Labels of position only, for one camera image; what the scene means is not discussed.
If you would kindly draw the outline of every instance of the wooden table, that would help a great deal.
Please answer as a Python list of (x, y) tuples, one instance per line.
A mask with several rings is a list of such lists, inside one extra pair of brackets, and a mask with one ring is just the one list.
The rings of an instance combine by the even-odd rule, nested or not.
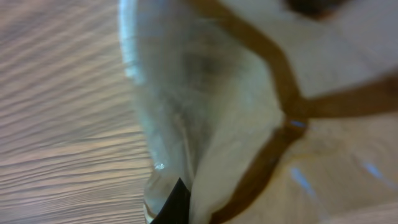
[(0, 223), (144, 223), (117, 0), (0, 0)]

